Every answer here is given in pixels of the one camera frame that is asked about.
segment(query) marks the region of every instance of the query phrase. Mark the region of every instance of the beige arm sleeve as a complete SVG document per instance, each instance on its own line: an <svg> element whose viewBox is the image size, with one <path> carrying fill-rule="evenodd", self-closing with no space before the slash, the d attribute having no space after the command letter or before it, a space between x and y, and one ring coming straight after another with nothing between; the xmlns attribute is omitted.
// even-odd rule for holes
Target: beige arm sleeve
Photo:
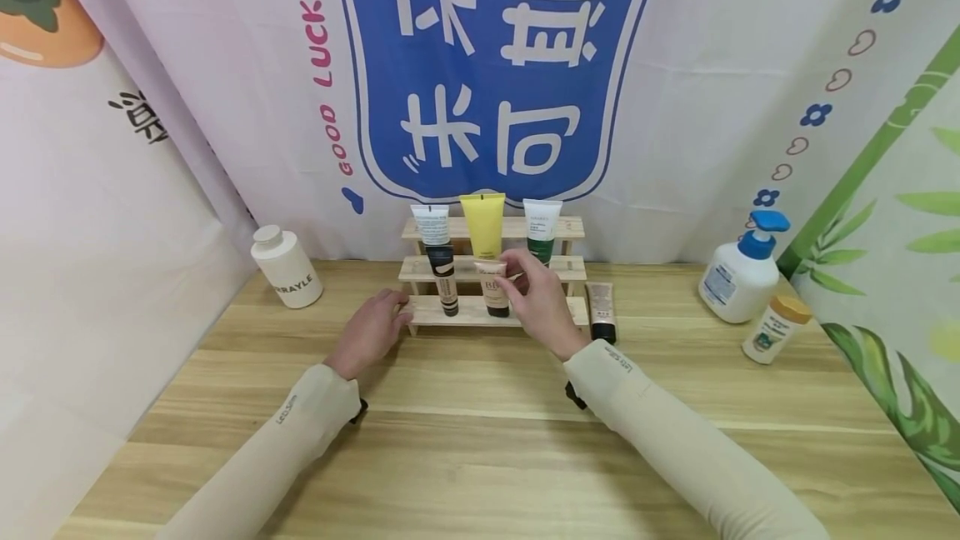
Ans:
<svg viewBox="0 0 960 540"><path fill-rule="evenodd" d="M594 340L563 367L594 414L630 442L720 538L829 538L756 458L605 340Z"/></svg>
<svg viewBox="0 0 960 540"><path fill-rule="evenodd" d="M360 410L358 384L326 365L299 378L287 400L157 535L242 540L257 535L297 475Z"/></svg>

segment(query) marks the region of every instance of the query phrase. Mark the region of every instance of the hand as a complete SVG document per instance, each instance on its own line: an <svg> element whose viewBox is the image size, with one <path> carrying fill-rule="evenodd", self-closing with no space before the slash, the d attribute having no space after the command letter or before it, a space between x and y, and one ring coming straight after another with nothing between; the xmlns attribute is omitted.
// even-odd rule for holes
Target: hand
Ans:
<svg viewBox="0 0 960 540"><path fill-rule="evenodd" d="M513 282L501 277L495 279L507 293L513 312L531 337L563 362L589 344L573 323L567 296L555 271L525 248L507 250L500 255L500 261L507 264L507 277L520 273Z"/></svg>
<svg viewBox="0 0 960 540"><path fill-rule="evenodd" d="M411 312L397 313L397 306L408 300L403 292L387 288L368 298L347 321L336 348L323 359L323 364L349 381L380 361L397 343L400 328L414 318Z"/></svg>

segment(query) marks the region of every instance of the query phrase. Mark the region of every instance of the wooden rack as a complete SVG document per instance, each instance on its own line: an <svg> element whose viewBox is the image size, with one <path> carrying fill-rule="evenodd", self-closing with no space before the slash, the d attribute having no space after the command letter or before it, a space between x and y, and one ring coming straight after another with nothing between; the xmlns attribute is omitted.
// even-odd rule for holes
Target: wooden rack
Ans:
<svg viewBox="0 0 960 540"><path fill-rule="evenodd" d="M469 239L467 219L465 217L450 217L450 241L457 244ZM524 217L504 217L504 238L525 238L527 224ZM455 317L443 314L440 297L428 294L434 283L433 271L430 262L424 255L423 242L417 230L416 220L410 217L403 229L403 239L414 243L416 255L405 257L397 279L409 283L411 289L410 303L405 311L414 313L414 320L410 324L410 333L416 336L419 326L454 326L454 327L491 327L517 328L520 322L513 316L492 317L487 313L487 305L483 296L463 294L465 285L474 285L480 282L480 275L473 266L473 255L457 255L453 258L454 276L457 280L460 312ZM574 323L581 327L589 327L589 312L587 301L583 298L583 282L587 281L587 269L583 264L583 257L571 255L573 241L585 238L583 234L583 220L580 217L560 217L557 222L556 242L560 243L561 254L554 255L550 261L550 268L560 276L561 282L567 286L567 305Z"/></svg>

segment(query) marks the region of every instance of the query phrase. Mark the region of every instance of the wooden shelf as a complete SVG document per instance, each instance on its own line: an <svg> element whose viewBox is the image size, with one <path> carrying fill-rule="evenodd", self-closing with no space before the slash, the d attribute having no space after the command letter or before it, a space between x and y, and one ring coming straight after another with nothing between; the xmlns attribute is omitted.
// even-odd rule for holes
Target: wooden shelf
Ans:
<svg viewBox="0 0 960 540"><path fill-rule="evenodd" d="M504 217L501 236L504 238L525 238L527 236L526 218ZM403 226L402 237L403 239L412 239L412 241L421 239L421 235L419 235L419 231L417 230L417 222L414 218L410 217L407 219L407 224ZM465 217L450 217L450 238L461 239L469 237L467 219ZM583 234L583 220L580 217L561 216L560 220L557 220L556 239L558 241L585 237L586 235Z"/></svg>
<svg viewBox="0 0 960 540"><path fill-rule="evenodd" d="M554 255L550 268L560 276L561 282L586 282L587 269L580 255ZM453 258L453 270L459 282L479 282L480 274L473 266L473 255L457 255ZM400 282L433 282L433 271L426 256L405 257L400 267Z"/></svg>
<svg viewBox="0 0 960 540"><path fill-rule="evenodd" d="M510 317L492 317L487 313L487 305L483 302L483 296L461 296L460 312L455 317L447 317L443 314L443 307L440 304L438 296L411 296L410 302L402 309L402 313L414 313L414 320L411 321L412 327L416 326L455 326L455 327L479 327L479 328L519 328L520 321L513 316L513 310ZM587 312L587 301L581 296L570 296L567 298L567 305L570 307L570 314L573 315L573 323L579 327L586 327L590 324L589 313Z"/></svg>

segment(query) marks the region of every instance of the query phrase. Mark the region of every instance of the small jar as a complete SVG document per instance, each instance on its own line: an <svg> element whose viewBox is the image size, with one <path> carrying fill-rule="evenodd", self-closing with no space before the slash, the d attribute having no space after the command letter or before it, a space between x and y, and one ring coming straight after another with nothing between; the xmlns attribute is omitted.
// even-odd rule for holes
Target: small jar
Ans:
<svg viewBox="0 0 960 540"><path fill-rule="evenodd" d="M782 294L774 296L743 343L743 354L757 363L769 365L783 350L783 345L812 317L810 307L800 299Z"/></svg>
<svg viewBox="0 0 960 540"><path fill-rule="evenodd" d="M323 294L323 284L294 232L265 225L253 233L250 254L287 307L312 305Z"/></svg>

